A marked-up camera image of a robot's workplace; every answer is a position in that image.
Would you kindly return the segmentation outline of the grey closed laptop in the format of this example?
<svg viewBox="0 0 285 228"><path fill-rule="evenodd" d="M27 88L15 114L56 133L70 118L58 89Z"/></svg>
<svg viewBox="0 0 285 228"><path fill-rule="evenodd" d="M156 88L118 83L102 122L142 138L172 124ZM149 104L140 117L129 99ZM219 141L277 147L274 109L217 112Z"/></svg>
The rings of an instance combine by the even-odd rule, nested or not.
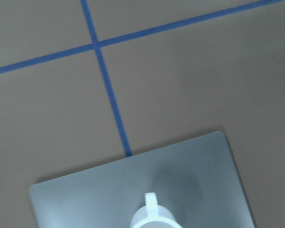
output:
<svg viewBox="0 0 285 228"><path fill-rule="evenodd" d="M184 228L252 228L225 135L214 132L30 187L40 228L128 228L157 195Z"/></svg>

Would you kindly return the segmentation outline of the white plastic cup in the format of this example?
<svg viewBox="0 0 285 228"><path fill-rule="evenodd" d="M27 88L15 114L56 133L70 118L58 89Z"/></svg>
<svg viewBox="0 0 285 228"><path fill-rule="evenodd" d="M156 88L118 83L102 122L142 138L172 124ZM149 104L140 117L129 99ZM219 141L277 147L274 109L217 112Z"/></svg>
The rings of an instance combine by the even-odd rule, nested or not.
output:
<svg viewBox="0 0 285 228"><path fill-rule="evenodd" d="M145 205L132 216L131 228L181 228L173 214L158 204L155 192L144 195Z"/></svg>

